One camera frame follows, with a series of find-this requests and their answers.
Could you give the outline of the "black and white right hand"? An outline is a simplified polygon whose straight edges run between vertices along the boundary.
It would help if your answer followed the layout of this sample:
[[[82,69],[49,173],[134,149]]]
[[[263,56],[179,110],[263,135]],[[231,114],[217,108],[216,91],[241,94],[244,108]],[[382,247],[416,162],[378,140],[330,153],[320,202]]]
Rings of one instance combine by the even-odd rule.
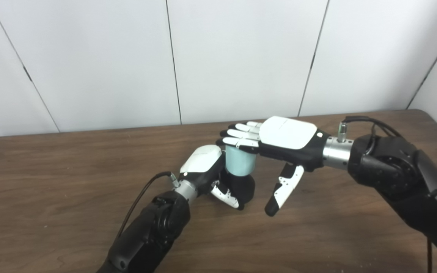
[[[323,150],[329,138],[330,134],[312,123],[272,116],[262,123],[232,124],[220,132],[216,143],[285,162],[265,206],[265,213],[272,217],[282,208],[305,172],[323,167]]]

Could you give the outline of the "black and white left hand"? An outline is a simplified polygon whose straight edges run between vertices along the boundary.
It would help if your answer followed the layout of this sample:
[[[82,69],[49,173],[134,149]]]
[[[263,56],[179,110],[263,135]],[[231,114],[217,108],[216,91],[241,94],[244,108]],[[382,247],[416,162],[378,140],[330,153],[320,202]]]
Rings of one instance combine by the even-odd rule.
[[[225,171],[225,153],[216,145],[198,147],[181,166],[174,191],[191,204],[201,195],[212,194],[224,204],[243,210],[244,204],[234,197],[221,177]]]

